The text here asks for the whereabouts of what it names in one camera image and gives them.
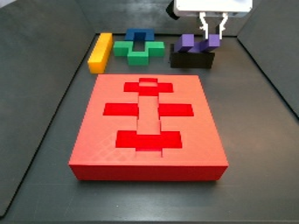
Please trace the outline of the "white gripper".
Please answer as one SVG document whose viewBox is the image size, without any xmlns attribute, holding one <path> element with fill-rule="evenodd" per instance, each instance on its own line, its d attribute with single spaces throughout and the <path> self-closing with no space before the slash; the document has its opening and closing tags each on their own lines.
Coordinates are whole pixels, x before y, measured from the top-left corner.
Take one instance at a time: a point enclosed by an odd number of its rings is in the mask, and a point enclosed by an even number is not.
<svg viewBox="0 0 299 224">
<path fill-rule="evenodd" d="M 219 39 L 223 37 L 229 17 L 245 17 L 253 9 L 253 0 L 174 0 L 173 11 L 178 17 L 198 17 L 205 39 L 209 39 L 207 17 L 219 17 Z"/>
</svg>

